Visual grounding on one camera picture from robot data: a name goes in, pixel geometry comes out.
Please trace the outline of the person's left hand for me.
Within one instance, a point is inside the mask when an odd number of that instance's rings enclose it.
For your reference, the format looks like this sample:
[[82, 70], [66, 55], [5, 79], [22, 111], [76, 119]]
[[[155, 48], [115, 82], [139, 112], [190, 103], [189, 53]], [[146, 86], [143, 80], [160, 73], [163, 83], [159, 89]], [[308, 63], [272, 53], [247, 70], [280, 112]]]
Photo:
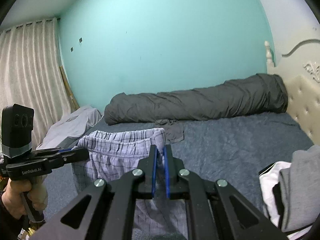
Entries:
[[48, 204], [48, 192], [44, 185], [46, 175], [36, 177], [35, 183], [29, 180], [8, 180], [7, 187], [2, 195], [4, 207], [15, 219], [20, 219], [26, 215], [26, 210], [22, 202], [21, 194], [27, 192], [27, 197], [31, 200], [33, 208], [37, 211], [44, 211]]

